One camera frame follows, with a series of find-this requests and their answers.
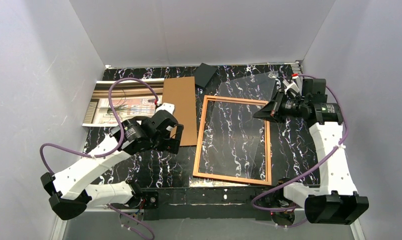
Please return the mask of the clear acrylic sheet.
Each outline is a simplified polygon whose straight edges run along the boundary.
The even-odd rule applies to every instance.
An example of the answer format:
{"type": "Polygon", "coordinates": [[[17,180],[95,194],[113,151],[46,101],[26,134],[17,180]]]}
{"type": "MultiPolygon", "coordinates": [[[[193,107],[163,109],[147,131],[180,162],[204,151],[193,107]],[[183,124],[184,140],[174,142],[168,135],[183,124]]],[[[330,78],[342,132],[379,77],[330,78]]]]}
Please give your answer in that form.
{"type": "MultiPolygon", "coordinates": [[[[278,80],[277,71],[229,80],[219,85],[215,96],[268,103],[278,80]]],[[[220,100],[207,102],[199,173],[266,180],[266,122],[253,117],[262,107],[220,100]]]]}

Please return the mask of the orange picture frame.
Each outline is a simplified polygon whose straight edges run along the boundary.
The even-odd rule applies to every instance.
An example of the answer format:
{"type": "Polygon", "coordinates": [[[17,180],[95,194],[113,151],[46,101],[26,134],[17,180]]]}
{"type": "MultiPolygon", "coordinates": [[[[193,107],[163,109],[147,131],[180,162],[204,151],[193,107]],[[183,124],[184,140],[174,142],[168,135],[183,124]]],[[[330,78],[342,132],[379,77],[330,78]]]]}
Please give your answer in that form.
{"type": "Polygon", "coordinates": [[[213,179],[213,180],[217,180],[217,181],[226,181],[226,182],[233,182],[233,183],[239,183],[239,184],[253,184],[253,185],[270,186],[272,184],[271,133],[270,133],[270,123],[265,120],[264,120],[266,122],[266,124],[265,124],[265,130],[266,130],[266,132],[265,132],[266,180],[265,181],[199,172],[201,146],[202,146],[202,141],[203,141],[203,130],[204,130],[204,124],[205,124],[205,120],[206,120],[208,101],[224,101],[224,102],[229,102],[229,103],[262,105],[263,107],[267,104],[263,100],[252,100],[252,99],[243,99],[243,98],[205,95],[204,100],[203,100],[202,113],[201,113],[201,119],[200,119],[200,125],[199,125],[198,140],[197,140],[194,167],[193,167],[193,176],[198,177],[198,178],[213,179]]]}

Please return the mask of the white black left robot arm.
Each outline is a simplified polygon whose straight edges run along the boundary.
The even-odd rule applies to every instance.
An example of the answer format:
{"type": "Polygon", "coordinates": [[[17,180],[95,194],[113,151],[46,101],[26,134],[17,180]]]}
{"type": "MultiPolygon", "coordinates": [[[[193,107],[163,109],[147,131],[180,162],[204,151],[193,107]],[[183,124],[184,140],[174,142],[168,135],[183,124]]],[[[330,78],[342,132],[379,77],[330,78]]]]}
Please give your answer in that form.
{"type": "Polygon", "coordinates": [[[110,134],[90,153],[57,173],[40,178],[49,194],[51,209],[62,220],[70,220],[88,207],[107,204],[131,205],[149,198],[158,199],[132,181],[93,184],[93,181],[118,163],[148,150],[177,154],[184,126],[174,117],[175,105],[163,103],[151,117],[136,116],[118,122],[110,134]]]}

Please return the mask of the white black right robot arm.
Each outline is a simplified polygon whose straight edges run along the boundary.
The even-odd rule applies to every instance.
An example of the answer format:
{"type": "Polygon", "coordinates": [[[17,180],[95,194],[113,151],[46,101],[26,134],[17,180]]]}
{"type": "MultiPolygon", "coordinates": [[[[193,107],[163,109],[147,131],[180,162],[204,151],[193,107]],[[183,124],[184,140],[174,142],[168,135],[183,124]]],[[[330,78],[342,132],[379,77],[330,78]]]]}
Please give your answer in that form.
{"type": "Polygon", "coordinates": [[[258,200],[276,194],[278,200],[302,208],[309,223],[351,225],[369,208],[369,200],[359,195],[349,171],[344,145],[349,128],[339,103],[328,102],[332,91],[326,80],[309,75],[302,78],[301,86],[286,81],[253,117],[271,123],[282,123],[289,117],[303,119],[318,162],[254,197],[251,204],[260,209],[258,200]]]}

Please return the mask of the brown cardboard backing board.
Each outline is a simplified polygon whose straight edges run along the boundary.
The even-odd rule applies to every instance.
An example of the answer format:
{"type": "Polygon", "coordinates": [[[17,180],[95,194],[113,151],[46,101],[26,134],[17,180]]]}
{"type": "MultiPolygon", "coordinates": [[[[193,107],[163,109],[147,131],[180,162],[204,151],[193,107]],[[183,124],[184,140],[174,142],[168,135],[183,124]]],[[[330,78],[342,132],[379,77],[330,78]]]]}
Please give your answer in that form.
{"type": "Polygon", "coordinates": [[[195,78],[166,78],[163,83],[162,101],[173,104],[174,117],[184,126],[180,145],[195,146],[198,140],[195,78]]]}

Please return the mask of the printed photo of window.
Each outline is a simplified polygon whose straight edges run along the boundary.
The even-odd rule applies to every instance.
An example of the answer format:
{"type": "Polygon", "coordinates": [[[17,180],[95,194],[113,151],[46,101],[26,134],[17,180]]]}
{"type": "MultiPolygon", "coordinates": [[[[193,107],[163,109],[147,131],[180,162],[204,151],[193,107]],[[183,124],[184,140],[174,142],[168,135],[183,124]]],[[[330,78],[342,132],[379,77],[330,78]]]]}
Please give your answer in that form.
{"type": "MultiPolygon", "coordinates": [[[[97,81],[87,107],[83,127],[114,127],[117,121],[109,104],[109,90],[114,82],[97,81]]],[[[111,95],[113,108],[121,121],[155,113],[156,97],[144,84],[127,80],[117,84],[111,95]]]]}

